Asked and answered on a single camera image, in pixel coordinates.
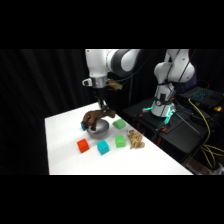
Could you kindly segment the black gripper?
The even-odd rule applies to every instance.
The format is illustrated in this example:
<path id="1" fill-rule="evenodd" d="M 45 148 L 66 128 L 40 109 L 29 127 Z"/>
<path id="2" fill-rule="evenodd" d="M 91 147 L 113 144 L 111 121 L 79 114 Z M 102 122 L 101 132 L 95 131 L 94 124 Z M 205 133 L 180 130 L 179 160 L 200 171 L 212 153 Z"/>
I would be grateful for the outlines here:
<path id="1" fill-rule="evenodd" d="M 109 105 L 106 105 L 106 96 L 107 96 L 107 89 L 106 88 L 95 88 L 94 89 L 95 97 L 97 98 L 100 109 L 102 113 L 108 115 L 110 108 Z"/>

